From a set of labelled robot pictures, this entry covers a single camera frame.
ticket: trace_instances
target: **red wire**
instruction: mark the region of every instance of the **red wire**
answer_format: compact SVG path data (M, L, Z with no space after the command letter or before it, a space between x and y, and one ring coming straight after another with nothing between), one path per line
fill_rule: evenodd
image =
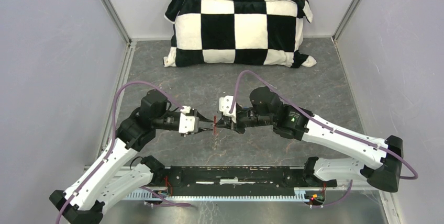
M213 137L216 135L216 116L214 116L213 120Z

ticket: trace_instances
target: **black square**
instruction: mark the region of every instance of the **black square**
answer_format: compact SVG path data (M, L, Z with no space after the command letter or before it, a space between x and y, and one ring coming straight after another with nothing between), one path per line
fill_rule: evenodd
M202 50L176 49L176 66L186 67L193 64L205 63Z
M201 37L204 50L235 49L235 15L201 14Z
M267 49L236 50L234 63L263 65L265 59L267 58L267 53Z
M179 12L179 15L201 12L202 0L185 0L183 6Z
M296 37L296 17L267 15L268 48L293 52Z
M235 14L266 14L267 5L264 0L234 1Z

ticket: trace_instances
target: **black end cap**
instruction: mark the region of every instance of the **black end cap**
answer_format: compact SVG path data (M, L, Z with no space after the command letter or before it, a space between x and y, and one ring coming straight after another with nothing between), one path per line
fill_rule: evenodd
M49 196L49 200L60 211L66 202L65 193L62 190L55 190ZM73 207L71 204L68 204L63 212L63 216L71 224L98 224L103 218L102 209L104 205L105 203L96 201L91 210L80 211L77 210L77 205Z
M385 143L388 145L388 149L403 157L403 141L396 136L390 136ZM387 153L384 160L384 164L371 172L370 168L364 167L361 170L361 174L367 177L367 182L379 189L390 193L398 192L399 177L401 175L402 163L391 154Z

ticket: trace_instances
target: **white bracket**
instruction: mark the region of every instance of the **white bracket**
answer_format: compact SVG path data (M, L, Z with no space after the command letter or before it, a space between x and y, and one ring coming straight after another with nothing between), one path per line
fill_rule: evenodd
M105 203L102 213L106 214L110 208L132 191L149 184L152 178L153 173L150 168L145 164L138 164L132 171L105 186L97 198L98 201Z
M105 163L96 171L96 173L86 182L80 189L79 193L71 201L71 205L78 205L79 210L90 210L96 202L97 197L103 190L104 186L113 178L113 176L120 170L120 168L131 160L137 154L134 149L126 149L125 143L120 139L116 139L116 144L112 150L111 155L107 160L104 160L108 152L111 142L106 147L105 151L98 157L93 165L80 177L74 184L65 190L65 198L68 199L73 194L74 190L86 179L88 175L99 165L101 161Z
M191 112L190 106L184 106L181 109L181 116L179 119L179 133L189 134L199 131L199 118L195 116L187 116Z
M314 175L322 181L361 180L366 181L360 170L364 163L353 158L327 160L319 158L314 167Z
M233 112L230 113L231 104L233 103L233 96L225 96L219 98L219 111L222 115L231 117L231 120L236 123L236 105Z

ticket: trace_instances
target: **black joint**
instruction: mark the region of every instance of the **black joint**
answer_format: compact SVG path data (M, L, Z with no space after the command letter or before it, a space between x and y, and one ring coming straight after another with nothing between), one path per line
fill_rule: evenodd
M151 155L143 158L140 163L149 167L152 173L165 169L165 166Z
M279 96L270 91L268 87L254 89L250 93L250 101L256 113L261 116L277 113L279 107L282 105Z
M138 152L156 137L156 130L143 127L135 118L125 119L117 129L117 137L126 143L126 149L134 149Z
M158 161L156 158L150 155L144 157L140 161L140 163L149 167L151 172L154 174L151 183L159 184L163 181L163 178L165 177L164 176L165 166L162 163L160 163L160 161Z
M66 203L65 193L62 190L55 190L49 196L49 200L60 211ZM104 202L96 201L90 210L80 211L78 205L68 204L63 211L63 216L71 224L98 224L103 218L102 209L104 205Z
M143 122L161 117L167 111L168 99L160 91L152 89L140 101L139 118Z
M302 136L308 132L306 125L309 119L291 105L281 106L276 121L273 131L282 138L302 140Z
M302 171L302 177L304 181L310 187L323 187L324 183L326 183L327 187L336 187L338 183L336 180L331 181L322 181L315 176L315 165L319 160L318 157L310 157L307 159L305 163L304 170Z

